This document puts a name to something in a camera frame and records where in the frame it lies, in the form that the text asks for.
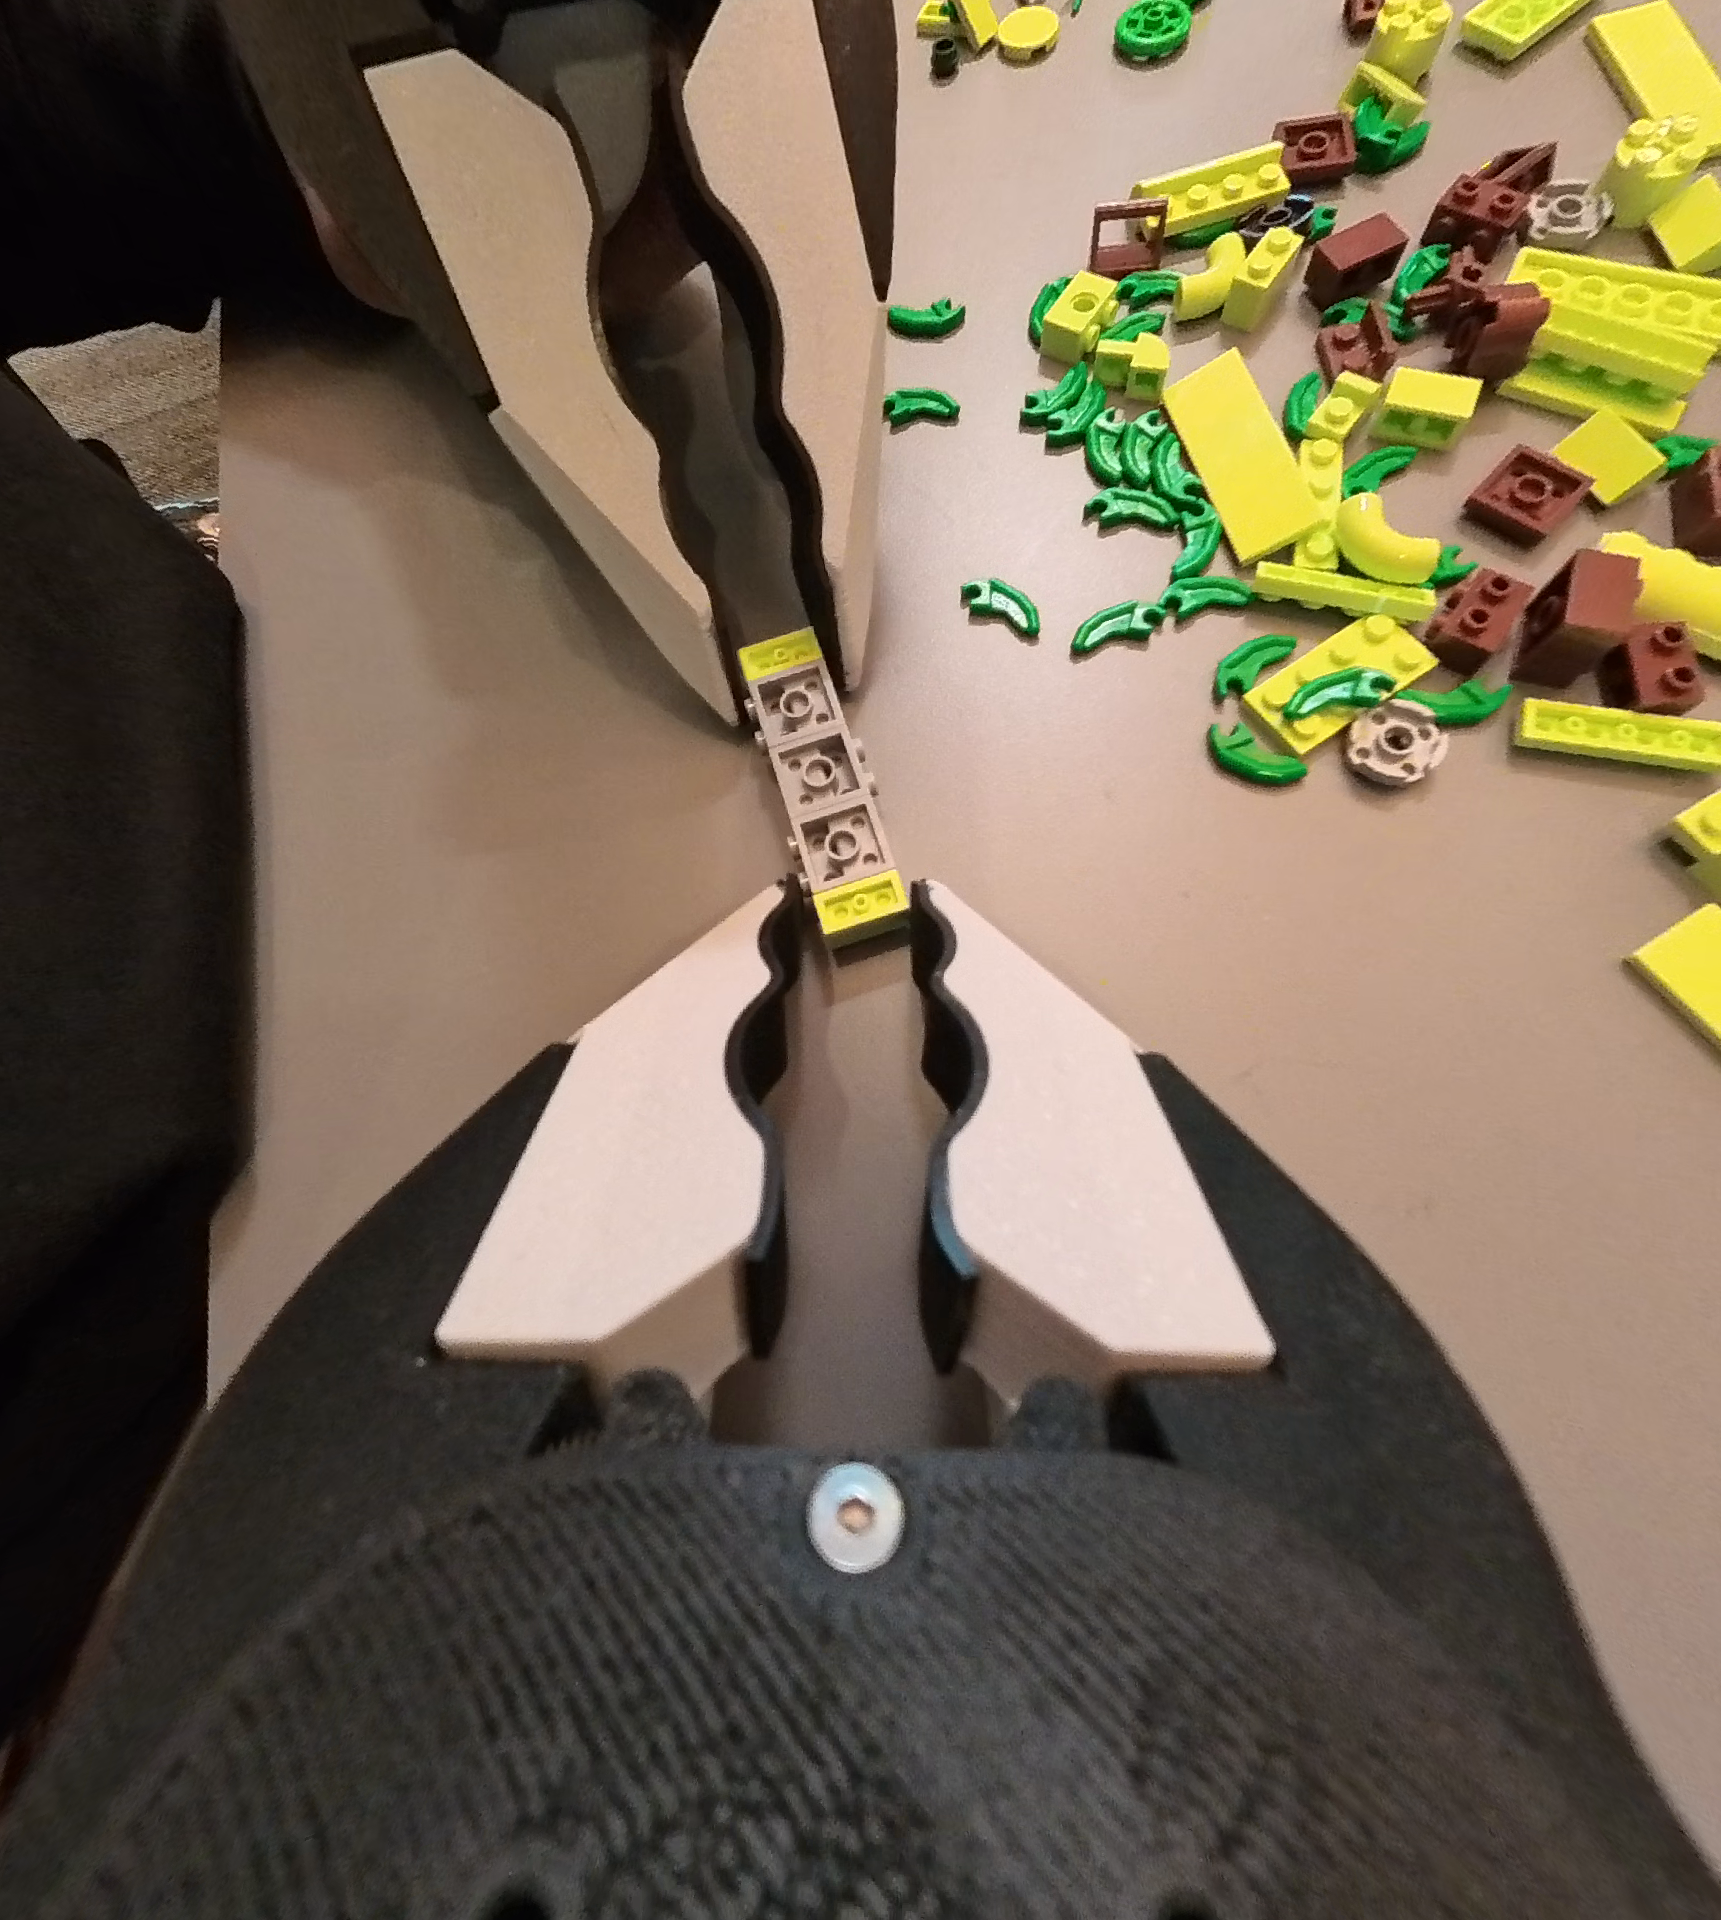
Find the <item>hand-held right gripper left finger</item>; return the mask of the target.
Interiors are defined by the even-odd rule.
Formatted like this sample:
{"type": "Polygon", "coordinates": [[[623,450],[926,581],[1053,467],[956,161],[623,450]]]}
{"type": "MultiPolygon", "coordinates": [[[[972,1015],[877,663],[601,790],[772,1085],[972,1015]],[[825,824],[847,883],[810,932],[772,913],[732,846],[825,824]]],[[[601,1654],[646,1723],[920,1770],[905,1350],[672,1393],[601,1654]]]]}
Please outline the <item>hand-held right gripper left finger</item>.
{"type": "Polygon", "coordinates": [[[582,1025],[441,1322],[452,1360],[725,1373],[786,1322],[795,883],[761,889],[582,1025]]]}

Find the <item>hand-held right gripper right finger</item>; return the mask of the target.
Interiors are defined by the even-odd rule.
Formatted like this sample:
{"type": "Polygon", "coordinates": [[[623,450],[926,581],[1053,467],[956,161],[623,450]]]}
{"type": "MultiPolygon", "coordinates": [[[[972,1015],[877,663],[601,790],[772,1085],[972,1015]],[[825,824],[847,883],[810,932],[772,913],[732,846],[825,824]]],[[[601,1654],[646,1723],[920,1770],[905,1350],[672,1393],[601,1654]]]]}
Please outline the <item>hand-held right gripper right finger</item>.
{"type": "Polygon", "coordinates": [[[1149,1061],[955,889],[913,883],[926,1163],[920,1332],[1019,1407],[1035,1379],[1268,1366],[1280,1342],[1149,1061]]]}

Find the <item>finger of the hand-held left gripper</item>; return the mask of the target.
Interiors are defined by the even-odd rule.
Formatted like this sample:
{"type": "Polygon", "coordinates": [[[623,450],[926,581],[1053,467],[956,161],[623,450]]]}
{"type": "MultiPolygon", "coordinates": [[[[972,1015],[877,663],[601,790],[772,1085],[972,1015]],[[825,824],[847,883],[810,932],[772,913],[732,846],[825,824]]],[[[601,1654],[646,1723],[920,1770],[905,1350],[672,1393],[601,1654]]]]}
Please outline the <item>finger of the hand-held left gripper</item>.
{"type": "Polygon", "coordinates": [[[596,330],[596,207],[568,130],[475,57],[368,67],[378,122],[483,354],[485,424],[668,663],[735,725],[705,581],[672,541],[660,450],[596,330]]]}
{"type": "Polygon", "coordinates": [[[893,5],[718,0],[681,14],[681,220],[753,339],[753,424],[837,687],[864,663],[893,280],[893,5]]]}

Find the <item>lime long studded plate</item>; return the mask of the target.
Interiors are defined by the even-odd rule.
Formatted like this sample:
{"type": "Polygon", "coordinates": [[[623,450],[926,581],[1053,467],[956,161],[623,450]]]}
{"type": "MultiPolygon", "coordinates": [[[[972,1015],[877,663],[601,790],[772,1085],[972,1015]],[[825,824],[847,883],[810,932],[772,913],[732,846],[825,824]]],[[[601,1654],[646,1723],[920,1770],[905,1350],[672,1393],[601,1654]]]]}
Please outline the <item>lime long studded plate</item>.
{"type": "MultiPolygon", "coordinates": [[[[806,663],[806,660],[825,660],[825,644],[819,644],[810,630],[735,647],[740,684],[758,684],[770,670],[792,670],[792,663],[806,663]]],[[[889,932],[899,932],[912,921],[912,892],[905,892],[899,865],[884,872],[884,878],[847,883],[832,892],[806,892],[806,896],[810,896],[825,944],[857,944],[857,943],[889,934],[889,932]]]]}

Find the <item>light grey bracket brick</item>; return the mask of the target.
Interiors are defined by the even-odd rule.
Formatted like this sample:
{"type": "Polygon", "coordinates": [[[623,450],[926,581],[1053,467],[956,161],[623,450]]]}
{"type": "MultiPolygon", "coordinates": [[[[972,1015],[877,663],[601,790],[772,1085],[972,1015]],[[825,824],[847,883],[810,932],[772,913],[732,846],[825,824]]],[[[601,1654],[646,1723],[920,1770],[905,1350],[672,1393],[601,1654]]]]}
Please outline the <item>light grey bracket brick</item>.
{"type": "Polygon", "coordinates": [[[806,892],[832,892],[847,883],[893,872],[893,851],[871,798],[795,815],[792,851],[804,858],[806,892]]]}
{"type": "Polygon", "coordinates": [[[804,733],[847,730],[837,687],[825,660],[747,684],[747,713],[758,718],[758,741],[770,754],[804,733]]]}

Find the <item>pile of mixed toy bricks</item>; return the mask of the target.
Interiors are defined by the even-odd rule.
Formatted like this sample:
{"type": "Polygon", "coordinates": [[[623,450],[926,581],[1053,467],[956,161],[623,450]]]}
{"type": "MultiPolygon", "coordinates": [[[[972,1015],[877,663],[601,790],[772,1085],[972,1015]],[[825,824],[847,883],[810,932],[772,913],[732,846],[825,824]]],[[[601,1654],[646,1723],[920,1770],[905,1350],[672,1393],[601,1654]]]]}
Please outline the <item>pile of mixed toy bricks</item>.
{"type": "MultiPolygon", "coordinates": [[[[1038,288],[1056,376],[1019,424],[1084,450],[1096,532],[1167,581],[1071,660],[1219,612],[1316,619],[1214,660],[1206,757],[1295,790],[1316,757],[1429,790],[1510,725],[1528,757],[1721,772],[1721,67],[1685,5],[1335,5],[1351,71],[1264,147],[1096,207],[1038,288]],[[1461,161],[1416,220],[1340,207],[1437,137],[1445,44],[1484,71],[1569,23],[1632,122],[1461,161]]],[[[1665,846],[1721,896],[1721,785],[1665,846]]]]}

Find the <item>person's left forearm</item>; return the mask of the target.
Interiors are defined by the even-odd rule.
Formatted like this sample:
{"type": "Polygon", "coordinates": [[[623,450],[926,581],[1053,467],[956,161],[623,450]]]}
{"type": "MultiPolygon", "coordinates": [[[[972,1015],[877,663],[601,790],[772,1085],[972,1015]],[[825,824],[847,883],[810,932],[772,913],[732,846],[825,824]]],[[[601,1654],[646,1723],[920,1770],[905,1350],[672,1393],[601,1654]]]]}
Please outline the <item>person's left forearm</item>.
{"type": "Polygon", "coordinates": [[[0,0],[0,365],[335,299],[211,0],[0,0]]]}

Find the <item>person's left hand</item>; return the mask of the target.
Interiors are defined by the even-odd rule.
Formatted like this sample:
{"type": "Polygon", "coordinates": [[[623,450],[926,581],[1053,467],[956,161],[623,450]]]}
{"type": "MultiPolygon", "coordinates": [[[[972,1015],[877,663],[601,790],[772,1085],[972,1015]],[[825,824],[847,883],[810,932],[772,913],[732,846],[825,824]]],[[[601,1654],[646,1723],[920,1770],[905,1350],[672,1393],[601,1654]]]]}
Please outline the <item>person's left hand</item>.
{"type": "Polygon", "coordinates": [[[601,237],[596,305],[604,365],[635,389],[690,345],[718,345],[718,290],[681,235],[672,180],[649,169],[601,237]]]}

